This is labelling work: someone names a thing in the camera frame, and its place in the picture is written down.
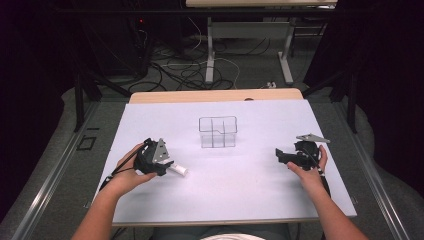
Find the hand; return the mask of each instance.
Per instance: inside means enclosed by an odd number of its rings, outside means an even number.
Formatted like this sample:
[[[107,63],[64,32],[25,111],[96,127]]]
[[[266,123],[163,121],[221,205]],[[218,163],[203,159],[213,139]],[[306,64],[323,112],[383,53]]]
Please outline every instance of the hand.
[[[129,151],[125,156],[118,161],[116,166],[121,165],[132,153],[137,151],[143,144],[136,145],[131,151]],[[156,173],[149,173],[145,175],[138,175],[133,169],[134,159],[137,156],[135,154],[125,165],[121,167],[120,170],[124,170],[115,174],[115,176],[110,180],[110,182],[104,187],[102,191],[107,191],[113,194],[116,197],[121,197],[133,190],[138,185],[150,181],[150,179],[156,176]]]
[[[325,172],[325,165],[327,164],[327,160],[328,160],[327,152],[325,151],[325,148],[322,145],[319,146],[319,151],[321,153],[319,166],[321,170]],[[306,189],[309,195],[313,194],[317,190],[324,189],[324,186],[322,185],[321,177],[319,176],[317,168],[313,168],[309,171],[305,171],[301,167],[297,166],[296,164],[292,162],[287,163],[287,167],[291,171],[296,173],[297,176],[299,176],[302,186]]]

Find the desk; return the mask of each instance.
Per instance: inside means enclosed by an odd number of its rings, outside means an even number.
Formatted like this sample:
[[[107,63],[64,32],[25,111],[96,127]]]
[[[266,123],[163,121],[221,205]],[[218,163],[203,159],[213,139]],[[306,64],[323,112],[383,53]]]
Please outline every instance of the desk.
[[[336,4],[337,0],[187,0],[188,7],[283,7],[283,6],[322,6]],[[287,62],[287,55],[293,38],[295,18],[290,22],[212,22],[208,18],[208,63],[206,82],[213,82],[215,52],[213,38],[277,38],[284,39],[283,51],[278,52],[281,69],[286,84],[292,85],[293,78]]]
[[[196,95],[199,99],[187,97]],[[236,147],[201,148],[199,117],[228,115],[237,117]],[[163,138],[171,159],[189,173],[182,177],[168,171],[135,188],[118,202],[113,225],[317,220],[298,177],[275,156],[275,148],[294,153],[295,137],[307,133],[322,136],[309,103],[295,89],[136,93],[125,108],[100,183],[118,159],[148,137]],[[333,199],[347,216],[356,216],[324,147]]]

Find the person's right hand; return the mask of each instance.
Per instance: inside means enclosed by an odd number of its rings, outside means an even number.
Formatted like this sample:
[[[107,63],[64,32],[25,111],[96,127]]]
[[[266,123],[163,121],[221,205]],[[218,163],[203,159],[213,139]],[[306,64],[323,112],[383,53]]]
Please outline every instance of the person's right hand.
[[[325,165],[327,164],[327,152],[325,151],[325,148],[321,145],[319,146],[319,151],[321,153],[321,158],[319,161],[319,166],[321,170],[325,171]],[[319,176],[318,169],[313,168],[309,171],[303,170],[301,167],[297,166],[296,164],[289,162],[287,163],[287,167],[296,173],[297,176],[299,176],[300,181],[302,183],[302,186],[305,188],[305,190],[309,193],[310,196],[317,190],[324,189],[324,186],[322,185],[321,177]]]

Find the white cylindrical object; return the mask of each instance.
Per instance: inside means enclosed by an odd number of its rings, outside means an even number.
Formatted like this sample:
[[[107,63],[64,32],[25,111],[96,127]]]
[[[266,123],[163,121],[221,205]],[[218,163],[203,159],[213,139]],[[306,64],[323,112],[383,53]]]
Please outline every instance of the white cylindrical object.
[[[175,163],[174,164],[171,164],[171,166],[169,166],[169,169],[172,170],[172,171],[174,171],[174,172],[176,172],[176,173],[178,173],[178,174],[180,174],[180,175],[182,175],[182,176],[184,176],[184,177],[188,173],[188,169],[187,168],[184,168],[184,167],[182,167],[182,166],[180,166],[178,164],[175,164]]]

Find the forearm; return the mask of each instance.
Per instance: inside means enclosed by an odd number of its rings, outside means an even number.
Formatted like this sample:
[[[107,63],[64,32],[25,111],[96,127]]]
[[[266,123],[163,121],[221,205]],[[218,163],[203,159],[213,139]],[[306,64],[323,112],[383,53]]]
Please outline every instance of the forearm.
[[[318,212],[322,228],[328,240],[367,239],[367,237],[344,215],[328,196],[324,188],[309,193]]]
[[[72,239],[108,239],[118,197],[100,191]]]

